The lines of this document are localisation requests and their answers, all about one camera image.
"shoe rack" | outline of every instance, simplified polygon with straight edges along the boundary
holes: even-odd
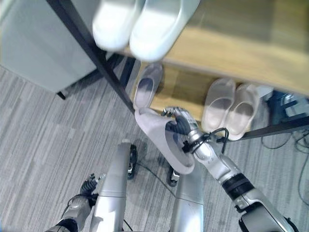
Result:
[[[219,77],[309,95],[309,2],[201,0],[162,62],[151,107],[181,106],[196,120]]]

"robotic hand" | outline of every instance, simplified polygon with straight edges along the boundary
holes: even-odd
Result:
[[[239,226],[243,232],[298,232],[297,227],[276,210],[236,164],[223,155],[224,149],[215,152],[214,133],[201,132],[189,112],[182,108],[166,108],[162,115],[175,116],[177,124],[170,124],[167,130],[187,135],[184,152],[192,153],[232,199],[237,211],[242,213]]]
[[[83,183],[80,194],[72,197],[64,210],[60,222],[45,232],[78,232],[84,228],[85,221],[96,204],[98,194],[92,194],[98,181],[91,174]]]

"plastic slipper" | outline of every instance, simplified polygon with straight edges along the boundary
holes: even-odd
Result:
[[[183,152],[180,135],[165,130],[166,124],[173,121],[172,118],[162,117],[149,108],[141,108],[135,111],[135,120],[175,171],[180,174],[193,171],[194,157],[191,153]]]
[[[235,87],[235,82],[226,78],[218,79],[210,86],[201,121],[205,132],[223,127],[228,110],[234,103]]]
[[[199,2],[200,0],[146,0],[130,37],[132,54],[147,62],[163,58]]]
[[[134,109],[150,106],[162,76],[163,67],[158,63],[150,64],[142,71],[141,78],[135,92],[133,102]]]
[[[108,51],[125,48],[145,0],[102,0],[92,22],[97,46]]]
[[[240,85],[235,93],[235,101],[225,120],[230,140],[240,139],[251,124],[260,98],[255,85]]]

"slipper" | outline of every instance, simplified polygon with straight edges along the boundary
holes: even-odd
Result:
[[[201,126],[209,133],[223,127],[228,110],[234,103],[235,82],[221,78],[210,86],[205,100]]]
[[[146,0],[131,37],[136,58],[155,62],[171,49],[200,0]]]
[[[92,21],[97,46],[107,51],[124,49],[144,3],[145,0],[102,0]]]
[[[238,140],[244,135],[256,114],[259,101],[255,85],[242,84],[236,89],[234,104],[225,120],[230,140]]]
[[[142,71],[133,102],[135,110],[150,106],[162,76],[163,67],[158,63],[150,64]]]
[[[165,130],[166,124],[174,119],[162,117],[150,108],[141,108],[135,111],[135,120],[175,171],[180,174],[193,171],[195,159],[191,153],[183,152],[180,135]]]

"black wire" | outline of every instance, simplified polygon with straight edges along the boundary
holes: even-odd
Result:
[[[284,146],[284,145],[290,140],[290,138],[293,137],[293,138],[294,138],[294,141],[295,141],[295,143],[294,143],[295,149],[296,149],[297,151],[301,152],[301,153],[307,154],[306,159],[305,159],[305,162],[304,162],[304,164],[303,164],[303,166],[302,166],[302,168],[301,168],[300,175],[299,175],[299,178],[298,178],[297,193],[298,193],[298,196],[299,196],[300,200],[301,200],[305,205],[309,206],[309,202],[306,202],[306,200],[303,198],[303,196],[301,195],[301,192],[300,192],[300,183],[301,183],[301,180],[302,180],[302,178],[303,178],[305,166],[306,166],[306,164],[307,164],[307,162],[308,162],[308,160],[309,160],[309,151],[308,151],[308,152],[303,151],[303,150],[301,150],[301,149],[298,147],[298,146],[301,146],[301,147],[303,147],[303,148],[309,149],[309,142],[307,141],[307,136],[309,135],[309,130],[304,130],[304,131],[302,131],[302,133],[303,133],[303,135],[302,135],[300,138],[298,138],[298,139],[294,136],[293,133],[291,133],[291,135],[289,136],[289,138],[287,139],[287,141],[285,141],[283,144],[281,144],[281,145],[278,146],[278,147],[268,147],[268,146],[266,146],[266,145],[263,143],[263,137],[261,138],[261,143],[262,143],[262,145],[263,145],[264,147],[266,147],[266,148],[268,148],[268,149],[275,150],[275,149],[278,149],[278,148]]]
[[[278,149],[278,148],[283,147],[284,145],[286,145],[288,143],[288,141],[290,140],[291,136],[292,136],[292,133],[290,134],[288,139],[283,144],[281,144],[280,146],[277,146],[277,147],[269,147],[269,146],[265,145],[265,143],[263,141],[264,137],[261,137],[261,144],[263,145],[263,147],[266,147],[267,149],[275,150],[275,149]]]
[[[221,150],[221,153],[224,154],[224,152],[225,152],[225,147],[226,147],[226,143],[227,143],[228,137],[229,137],[228,129],[227,129],[227,128],[219,128],[219,129],[216,129],[216,130],[214,130],[213,132],[211,132],[211,134],[216,134],[216,133],[218,133],[218,132],[220,132],[220,131],[225,131],[223,146],[222,146],[222,150]]]
[[[303,164],[303,167],[301,168],[300,175],[299,175],[299,179],[298,179],[298,185],[297,185],[298,196],[299,196],[299,198],[302,200],[302,202],[303,202],[305,205],[307,205],[307,206],[309,206],[309,202],[306,202],[306,200],[305,200],[305,199],[302,197],[302,195],[301,195],[301,192],[300,192],[300,182],[301,182],[301,179],[302,179],[302,177],[303,177],[304,169],[305,169],[305,166],[306,166],[306,164],[307,164],[307,162],[308,162],[308,158],[309,158],[309,153],[307,153],[307,157],[306,157],[306,159],[305,159],[305,162],[304,162],[304,164]]]
[[[295,140],[295,143],[294,143],[295,149],[296,149],[297,151],[299,151],[299,152],[304,153],[304,154],[307,155],[307,156],[306,156],[306,159],[305,159],[305,162],[304,162],[304,164],[303,164],[303,166],[302,166],[302,168],[301,168],[300,175],[299,175],[299,179],[298,179],[298,184],[297,184],[298,196],[299,196],[299,198],[301,199],[301,201],[302,201],[305,205],[307,205],[307,206],[309,206],[309,202],[307,202],[307,201],[303,198],[303,196],[301,195],[301,192],[300,192],[300,183],[301,183],[301,180],[302,180],[302,177],[303,177],[303,174],[304,174],[305,166],[306,166],[306,164],[307,164],[307,162],[308,162],[308,160],[309,160],[309,152],[306,152],[306,151],[301,150],[301,149],[298,147],[298,145],[301,146],[301,147],[304,147],[304,148],[309,149],[309,143],[308,143],[307,140],[306,140],[306,137],[307,137],[308,135],[309,135],[309,132],[303,134],[303,136],[300,137],[299,139],[296,139],[296,138],[294,137],[294,135],[293,135],[293,138],[294,138],[294,140]],[[303,145],[303,144],[300,143],[301,140],[304,140],[305,145]]]
[[[145,165],[141,164],[141,163],[136,163],[136,165],[139,165],[141,167],[143,167],[144,169],[148,170],[152,175],[154,175],[160,182],[162,185],[164,185],[164,187],[174,196],[175,194],[167,187],[167,185],[153,172],[151,171],[148,167],[146,167]]]
[[[131,231],[133,231],[132,228],[130,227],[129,223],[127,223],[127,221],[126,221],[125,219],[124,219],[124,222],[125,222],[125,224],[129,227],[129,229],[130,229]]]

